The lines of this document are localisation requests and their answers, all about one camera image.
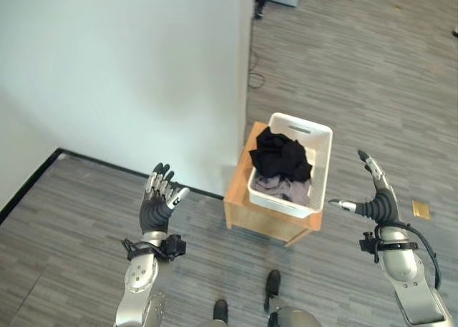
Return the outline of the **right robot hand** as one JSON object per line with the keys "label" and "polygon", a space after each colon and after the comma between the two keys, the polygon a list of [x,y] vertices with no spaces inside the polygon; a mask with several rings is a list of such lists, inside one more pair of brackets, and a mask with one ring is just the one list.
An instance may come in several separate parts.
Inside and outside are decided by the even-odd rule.
{"label": "right robot hand", "polygon": [[386,173],[370,154],[363,150],[357,152],[364,163],[364,168],[372,176],[375,187],[374,198],[367,202],[332,199],[328,201],[329,205],[369,218],[378,225],[397,222],[399,220],[398,202]]}

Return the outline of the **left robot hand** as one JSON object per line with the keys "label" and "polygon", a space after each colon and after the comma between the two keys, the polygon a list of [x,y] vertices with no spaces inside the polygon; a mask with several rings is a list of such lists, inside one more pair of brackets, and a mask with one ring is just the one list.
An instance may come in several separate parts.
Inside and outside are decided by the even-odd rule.
{"label": "left robot hand", "polygon": [[161,162],[149,175],[139,214],[143,234],[155,231],[167,233],[173,211],[189,195],[188,187],[181,187],[172,181],[174,175],[170,166]]}

